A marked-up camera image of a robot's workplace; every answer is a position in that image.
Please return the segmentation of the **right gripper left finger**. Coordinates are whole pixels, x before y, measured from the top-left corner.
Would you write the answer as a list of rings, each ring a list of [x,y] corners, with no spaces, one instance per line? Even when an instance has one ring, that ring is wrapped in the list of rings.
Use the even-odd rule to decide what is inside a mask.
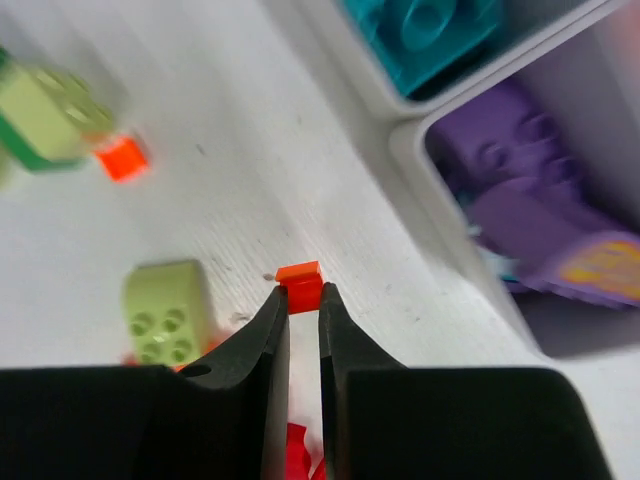
[[[286,291],[210,353],[160,365],[1,374],[5,479],[281,479]]]

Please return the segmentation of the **purple curved lego brick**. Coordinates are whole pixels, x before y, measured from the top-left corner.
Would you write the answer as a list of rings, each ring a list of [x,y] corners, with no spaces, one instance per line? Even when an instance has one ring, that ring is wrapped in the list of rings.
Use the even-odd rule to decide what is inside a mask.
[[[607,220],[577,224],[576,215],[593,214],[583,205],[549,203],[505,182],[478,196],[467,214],[516,261],[521,285],[611,308],[639,305],[639,236]]]

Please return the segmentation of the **orange round lego piece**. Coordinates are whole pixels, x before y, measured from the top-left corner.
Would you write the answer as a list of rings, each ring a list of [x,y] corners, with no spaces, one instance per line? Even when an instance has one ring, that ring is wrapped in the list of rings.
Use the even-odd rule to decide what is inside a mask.
[[[172,370],[175,372],[180,372],[181,370],[185,369],[187,366],[191,365],[192,363],[202,359],[203,357],[205,357],[206,355],[208,355],[209,353],[211,353],[213,350],[215,350],[219,345],[221,344],[221,341],[218,339],[213,339],[211,340],[207,346],[205,347],[203,353],[197,357],[195,360],[190,360],[186,363],[182,363],[176,366],[172,366]]]

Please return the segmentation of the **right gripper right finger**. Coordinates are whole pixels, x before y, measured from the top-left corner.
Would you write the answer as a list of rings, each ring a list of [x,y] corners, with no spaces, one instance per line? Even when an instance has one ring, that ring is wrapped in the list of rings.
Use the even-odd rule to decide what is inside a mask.
[[[410,368],[351,318],[319,310],[330,479],[608,479],[580,396],[542,367]]]

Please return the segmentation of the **purple lego plate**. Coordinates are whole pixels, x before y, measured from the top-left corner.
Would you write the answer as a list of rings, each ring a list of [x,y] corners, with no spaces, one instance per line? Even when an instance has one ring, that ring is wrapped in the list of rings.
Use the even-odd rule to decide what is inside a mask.
[[[558,209],[588,207],[582,169],[555,119],[516,80],[491,87],[437,120],[425,147],[464,212],[503,183]]]

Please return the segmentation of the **red round lego piece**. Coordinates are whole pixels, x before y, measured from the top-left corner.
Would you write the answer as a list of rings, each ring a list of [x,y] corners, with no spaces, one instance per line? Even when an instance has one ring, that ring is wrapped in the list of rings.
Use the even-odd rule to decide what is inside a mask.
[[[295,423],[287,424],[286,480],[326,480],[326,465],[322,459],[311,471],[311,455],[305,445],[307,428]]]

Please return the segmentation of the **teal rounded lego brick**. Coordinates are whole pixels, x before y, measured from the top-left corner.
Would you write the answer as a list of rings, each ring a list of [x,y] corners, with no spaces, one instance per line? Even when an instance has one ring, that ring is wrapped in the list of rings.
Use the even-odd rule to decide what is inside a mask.
[[[345,1],[345,13],[407,98],[503,25],[501,1]]]

